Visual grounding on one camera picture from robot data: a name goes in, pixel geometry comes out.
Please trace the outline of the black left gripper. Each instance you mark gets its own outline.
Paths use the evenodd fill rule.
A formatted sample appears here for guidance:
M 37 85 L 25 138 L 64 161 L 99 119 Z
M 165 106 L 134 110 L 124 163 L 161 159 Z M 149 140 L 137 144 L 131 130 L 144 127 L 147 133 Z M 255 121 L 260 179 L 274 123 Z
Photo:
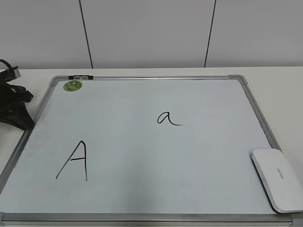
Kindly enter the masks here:
M 0 122 L 21 130 L 32 130 L 35 123 L 26 109 L 33 95 L 25 87 L 9 84 L 20 77 L 18 66 L 1 59 L 7 69 L 0 73 Z

